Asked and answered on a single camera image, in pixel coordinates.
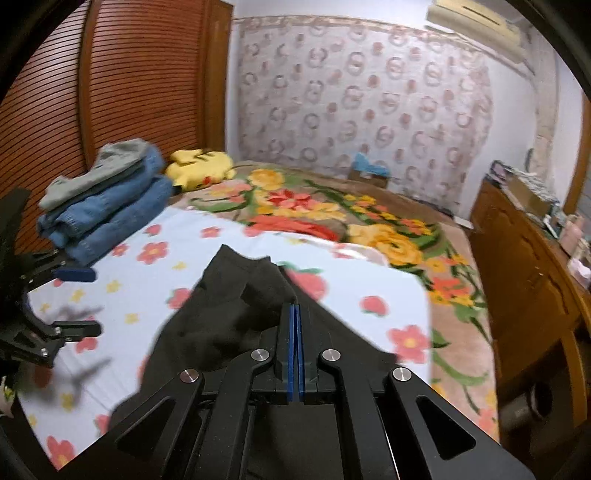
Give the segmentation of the black pants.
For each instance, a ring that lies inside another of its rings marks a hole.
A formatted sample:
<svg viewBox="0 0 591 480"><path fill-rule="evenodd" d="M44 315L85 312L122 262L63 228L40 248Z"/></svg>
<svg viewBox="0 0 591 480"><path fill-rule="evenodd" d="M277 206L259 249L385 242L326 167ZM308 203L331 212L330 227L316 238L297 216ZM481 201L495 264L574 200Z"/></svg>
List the black pants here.
<svg viewBox="0 0 591 480"><path fill-rule="evenodd" d="M115 426L170 379L186 369L221 370L256 349L264 331L280 323L283 305L300 305L335 342L363 363L394 355L379 351L325 311L269 259L245 258L219 248L188 299L164 325L148 356L138 392L114 411ZM259 404L253 415L249 457L242 479L346 479L342 474L335 408L293 397Z"/></svg>

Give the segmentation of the blue denim jeans lower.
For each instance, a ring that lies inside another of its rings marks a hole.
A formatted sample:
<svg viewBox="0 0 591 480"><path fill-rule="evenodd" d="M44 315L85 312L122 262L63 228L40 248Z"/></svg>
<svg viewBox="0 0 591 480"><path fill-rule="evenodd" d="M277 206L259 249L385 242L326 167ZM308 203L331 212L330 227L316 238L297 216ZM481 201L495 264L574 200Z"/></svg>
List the blue denim jeans lower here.
<svg viewBox="0 0 591 480"><path fill-rule="evenodd" d="M172 193L172 182L158 175L137 200L116 211L82 238L70 239L63 247L49 240L79 264L89 266L159 215Z"/></svg>

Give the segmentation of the blue denim jeans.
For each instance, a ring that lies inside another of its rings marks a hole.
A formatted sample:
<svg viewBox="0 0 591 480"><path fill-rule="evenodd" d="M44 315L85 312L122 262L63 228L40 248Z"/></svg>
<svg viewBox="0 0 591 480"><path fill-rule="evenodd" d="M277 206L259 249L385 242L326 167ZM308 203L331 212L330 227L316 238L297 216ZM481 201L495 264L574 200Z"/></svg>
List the blue denim jeans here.
<svg viewBox="0 0 591 480"><path fill-rule="evenodd" d="M158 177L164 166L159 150L149 144L138 167L132 167L117 180L83 193L65 207L41 215L37 231L57 246L63 247L70 239L82 238L122 207L137 200Z"/></svg>
<svg viewBox="0 0 591 480"><path fill-rule="evenodd" d="M116 211L82 238L70 239L63 247L49 240L79 264L89 266L159 215L172 193L172 182L158 175L137 200Z"/></svg>

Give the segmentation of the blue denim jeans upper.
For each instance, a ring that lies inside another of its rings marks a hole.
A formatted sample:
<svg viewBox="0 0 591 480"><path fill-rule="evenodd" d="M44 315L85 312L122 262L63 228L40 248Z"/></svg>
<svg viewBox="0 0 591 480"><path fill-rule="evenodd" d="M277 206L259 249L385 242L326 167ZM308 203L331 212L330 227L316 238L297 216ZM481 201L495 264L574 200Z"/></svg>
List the blue denim jeans upper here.
<svg viewBox="0 0 591 480"><path fill-rule="evenodd" d="M65 207L41 215L37 231L57 246L63 247L70 239L82 238L122 207L137 200L158 177L164 166L159 150L149 144L138 167L132 167L117 180L83 193Z"/></svg>

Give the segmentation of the white floral bed sheet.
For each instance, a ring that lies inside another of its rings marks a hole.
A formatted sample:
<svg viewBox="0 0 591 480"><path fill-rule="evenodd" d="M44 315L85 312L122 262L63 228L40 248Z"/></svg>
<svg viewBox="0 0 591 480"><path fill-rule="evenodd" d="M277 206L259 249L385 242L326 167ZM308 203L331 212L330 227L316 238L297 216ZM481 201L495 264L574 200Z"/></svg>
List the white floral bed sheet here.
<svg viewBox="0 0 591 480"><path fill-rule="evenodd" d="M65 466L149 381L221 368L253 349L270 311L297 301L421 378L430 369L427 293L375 247L259 232L167 208L95 265L91 283L51 280L29 296L45 322L97 321L98 337L64 346L52 368L31 366L18 397L42 458Z"/></svg>

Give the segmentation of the grey folded garment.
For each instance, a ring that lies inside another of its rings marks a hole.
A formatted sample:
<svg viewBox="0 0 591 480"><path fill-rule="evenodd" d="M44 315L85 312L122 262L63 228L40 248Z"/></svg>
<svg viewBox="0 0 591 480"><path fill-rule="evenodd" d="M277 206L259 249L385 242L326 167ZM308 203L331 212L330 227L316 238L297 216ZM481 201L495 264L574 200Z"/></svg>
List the grey folded garment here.
<svg viewBox="0 0 591 480"><path fill-rule="evenodd" d="M136 173L142 166L150 144L140 138L105 144L92 167L84 174L69 178L58 176L47 186L39 207L53 211L83 194L99 192L116 181Z"/></svg>

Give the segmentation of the yellow plush toy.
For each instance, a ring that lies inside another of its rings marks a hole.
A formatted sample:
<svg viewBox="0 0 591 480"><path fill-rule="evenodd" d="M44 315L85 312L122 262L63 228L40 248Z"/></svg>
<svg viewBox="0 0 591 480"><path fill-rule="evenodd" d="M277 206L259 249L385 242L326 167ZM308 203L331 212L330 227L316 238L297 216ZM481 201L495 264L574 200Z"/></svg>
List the yellow plush toy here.
<svg viewBox="0 0 591 480"><path fill-rule="evenodd" d="M177 150L170 155L165 175L182 192L194 191L232 179L235 164L223 151Z"/></svg>

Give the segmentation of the brown floral blanket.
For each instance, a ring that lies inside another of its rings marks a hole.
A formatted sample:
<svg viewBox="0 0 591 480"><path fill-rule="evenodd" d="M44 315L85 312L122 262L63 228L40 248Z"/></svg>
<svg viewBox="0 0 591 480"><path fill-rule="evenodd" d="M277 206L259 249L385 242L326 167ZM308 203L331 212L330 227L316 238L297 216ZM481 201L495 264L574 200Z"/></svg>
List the brown floral blanket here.
<svg viewBox="0 0 591 480"><path fill-rule="evenodd" d="M444 214L360 181L258 162L243 162L232 179L173 204L242 223L250 235L277 231L335 241L415 275L431 302L431 386L499 439L485 293L466 235Z"/></svg>

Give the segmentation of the wooden sideboard cabinet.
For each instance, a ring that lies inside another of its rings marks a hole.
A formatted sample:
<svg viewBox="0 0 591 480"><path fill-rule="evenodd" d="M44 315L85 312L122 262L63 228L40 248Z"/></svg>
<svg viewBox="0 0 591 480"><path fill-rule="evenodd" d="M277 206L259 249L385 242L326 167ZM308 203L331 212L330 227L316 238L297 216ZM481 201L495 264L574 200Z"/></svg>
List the wooden sideboard cabinet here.
<svg viewBox="0 0 591 480"><path fill-rule="evenodd" d="M489 179L469 235L492 328L499 398L536 385L552 394L532 446L566 438L590 417L590 294L567 270L566 254Z"/></svg>

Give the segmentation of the brown louvered wardrobe door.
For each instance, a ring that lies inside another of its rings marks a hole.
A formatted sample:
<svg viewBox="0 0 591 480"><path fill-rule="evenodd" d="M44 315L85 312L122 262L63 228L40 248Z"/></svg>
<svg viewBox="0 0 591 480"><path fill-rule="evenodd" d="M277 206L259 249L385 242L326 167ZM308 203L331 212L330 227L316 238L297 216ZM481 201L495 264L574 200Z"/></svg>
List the brown louvered wardrobe door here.
<svg viewBox="0 0 591 480"><path fill-rule="evenodd" d="M30 192L18 252L48 247L36 231L46 187L85 173L103 145L224 149L232 13L224 1L85 1L38 47L1 104L1 189Z"/></svg>

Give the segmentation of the pink tissue pack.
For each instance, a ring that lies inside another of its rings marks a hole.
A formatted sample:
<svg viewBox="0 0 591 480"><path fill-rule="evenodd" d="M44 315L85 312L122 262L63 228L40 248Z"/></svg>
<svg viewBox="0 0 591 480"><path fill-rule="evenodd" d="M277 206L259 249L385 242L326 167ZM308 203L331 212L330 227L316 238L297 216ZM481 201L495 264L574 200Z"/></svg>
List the pink tissue pack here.
<svg viewBox="0 0 591 480"><path fill-rule="evenodd" d="M585 266L579 259L571 258L567 263L567 269L573 279L584 289L588 289L591 283L591 269Z"/></svg>

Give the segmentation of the pink thermos jug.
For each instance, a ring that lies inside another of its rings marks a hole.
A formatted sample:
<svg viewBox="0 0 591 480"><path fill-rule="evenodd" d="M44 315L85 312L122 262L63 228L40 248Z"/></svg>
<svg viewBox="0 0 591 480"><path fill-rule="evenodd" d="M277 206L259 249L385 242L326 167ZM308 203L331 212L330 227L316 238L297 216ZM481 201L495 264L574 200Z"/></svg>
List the pink thermos jug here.
<svg viewBox="0 0 591 480"><path fill-rule="evenodd" d="M567 217L559 236L559 245L568 256L573 255L583 238L584 224L585 218L580 215L573 214Z"/></svg>

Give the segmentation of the cardboard box with blue cloth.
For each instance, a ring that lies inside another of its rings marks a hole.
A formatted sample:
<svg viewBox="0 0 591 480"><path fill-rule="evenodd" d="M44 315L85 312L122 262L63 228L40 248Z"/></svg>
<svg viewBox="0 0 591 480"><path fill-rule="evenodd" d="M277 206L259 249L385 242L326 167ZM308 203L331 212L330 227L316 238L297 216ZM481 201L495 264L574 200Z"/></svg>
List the cardboard box with blue cloth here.
<svg viewBox="0 0 591 480"><path fill-rule="evenodd" d="M384 162L372 163L365 154L356 153L351 169L349 169L349 180L365 182L378 188L387 189L390 178L390 169Z"/></svg>

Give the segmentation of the patterned sheer curtain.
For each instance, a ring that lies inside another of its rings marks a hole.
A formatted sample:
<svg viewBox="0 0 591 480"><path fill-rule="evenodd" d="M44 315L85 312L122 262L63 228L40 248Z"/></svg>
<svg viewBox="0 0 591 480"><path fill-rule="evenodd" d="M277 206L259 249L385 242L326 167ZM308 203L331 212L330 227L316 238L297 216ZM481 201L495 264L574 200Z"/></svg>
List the patterned sheer curtain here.
<svg viewBox="0 0 591 480"><path fill-rule="evenodd" d="M243 159L345 177L363 155L392 191L459 208L493 119L480 50L425 30L312 16L245 18L239 40Z"/></svg>

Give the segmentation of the white air conditioner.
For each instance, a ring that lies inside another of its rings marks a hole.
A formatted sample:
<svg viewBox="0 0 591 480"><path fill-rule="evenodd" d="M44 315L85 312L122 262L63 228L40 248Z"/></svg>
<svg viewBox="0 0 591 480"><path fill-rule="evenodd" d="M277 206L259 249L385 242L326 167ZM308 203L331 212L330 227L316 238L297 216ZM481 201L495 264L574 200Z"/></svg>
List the white air conditioner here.
<svg viewBox="0 0 591 480"><path fill-rule="evenodd" d="M522 46L521 30L477 1L434 1L428 7L427 20L483 44L507 49Z"/></svg>

